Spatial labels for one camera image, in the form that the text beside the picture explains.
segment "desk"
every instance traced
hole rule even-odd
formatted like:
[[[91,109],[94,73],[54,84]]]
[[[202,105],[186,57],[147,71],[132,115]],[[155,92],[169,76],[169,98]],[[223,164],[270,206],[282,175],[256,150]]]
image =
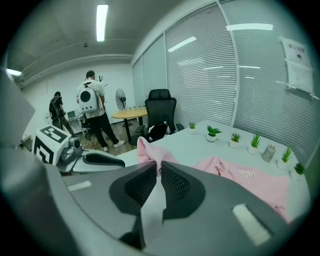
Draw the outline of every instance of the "desk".
[[[117,113],[114,113],[112,115],[113,118],[116,119],[123,119],[124,120],[124,126],[126,135],[128,136],[128,142],[130,145],[136,146],[137,145],[137,139],[139,138],[139,135],[135,135],[134,139],[131,139],[130,131],[129,131],[129,125],[128,125],[128,119],[131,118],[139,118],[139,125],[142,126],[142,117],[147,116],[147,110],[145,108],[141,109],[132,109],[132,110],[123,110],[119,111]]]
[[[222,133],[217,135],[217,140],[215,142],[209,142],[206,139],[208,125],[222,131]],[[241,135],[240,145],[237,149],[229,147],[231,133],[235,132],[240,133]],[[286,146],[262,137],[259,146],[260,154],[251,155],[248,152],[248,145],[252,138],[253,134],[250,132],[233,128],[219,122],[203,120],[196,124],[195,134],[189,134],[187,129],[184,129],[157,140],[152,144],[169,150],[179,162],[186,166],[192,167],[203,158],[218,156],[231,163],[266,172],[271,176],[289,176],[289,172],[278,169],[276,163],[276,161],[281,158]],[[261,158],[261,154],[269,144],[275,145],[276,153],[271,162],[267,163]],[[138,163],[137,156],[138,151],[135,149],[120,154],[117,157],[123,160],[127,167]],[[292,153],[288,163],[288,170],[293,170],[294,165],[297,162],[296,156]],[[310,209],[310,195],[305,177],[302,177],[300,181],[293,181],[290,179],[290,188],[287,198],[288,215],[294,219],[305,213],[308,209]]]

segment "black bag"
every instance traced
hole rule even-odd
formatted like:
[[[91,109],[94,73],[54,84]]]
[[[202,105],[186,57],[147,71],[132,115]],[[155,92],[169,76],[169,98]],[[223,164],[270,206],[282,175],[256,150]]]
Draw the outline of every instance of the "black bag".
[[[164,122],[158,122],[149,132],[148,136],[154,141],[162,139],[167,132],[168,125]]]
[[[56,107],[56,105],[50,101],[49,103],[49,113],[50,113],[50,117],[51,117],[51,120],[52,120],[52,125],[57,127],[57,128],[60,128],[61,125],[60,125],[60,120],[59,120],[59,109]]]

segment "ceiling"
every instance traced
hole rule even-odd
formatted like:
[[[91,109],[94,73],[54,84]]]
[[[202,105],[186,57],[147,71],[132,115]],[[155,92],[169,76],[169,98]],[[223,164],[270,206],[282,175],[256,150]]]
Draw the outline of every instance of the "ceiling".
[[[45,0],[8,48],[20,84],[60,63],[96,55],[134,54],[147,32],[183,0]],[[97,5],[108,4],[105,41],[96,40]]]

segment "backpack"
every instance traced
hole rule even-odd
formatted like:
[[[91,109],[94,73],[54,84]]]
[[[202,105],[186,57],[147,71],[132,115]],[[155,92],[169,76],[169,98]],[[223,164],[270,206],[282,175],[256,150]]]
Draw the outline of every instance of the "backpack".
[[[168,125],[164,122],[158,122],[154,125],[154,127],[149,132],[148,136],[153,140],[160,140],[162,139],[167,132]]]

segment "round table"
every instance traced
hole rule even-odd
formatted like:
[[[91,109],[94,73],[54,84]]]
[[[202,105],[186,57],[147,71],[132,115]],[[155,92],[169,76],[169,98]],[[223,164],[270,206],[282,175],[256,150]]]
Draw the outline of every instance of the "round table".
[[[124,120],[124,126],[126,130],[126,135],[128,136],[128,142],[130,145],[136,146],[137,145],[137,139],[139,138],[140,134],[132,136],[131,138],[130,131],[129,131],[129,125],[128,125],[128,119],[131,118],[139,118],[139,125],[142,126],[142,117],[147,116],[147,110],[145,108],[141,109],[132,109],[132,110],[122,110],[117,113],[112,114],[113,118],[116,119],[123,119]]]

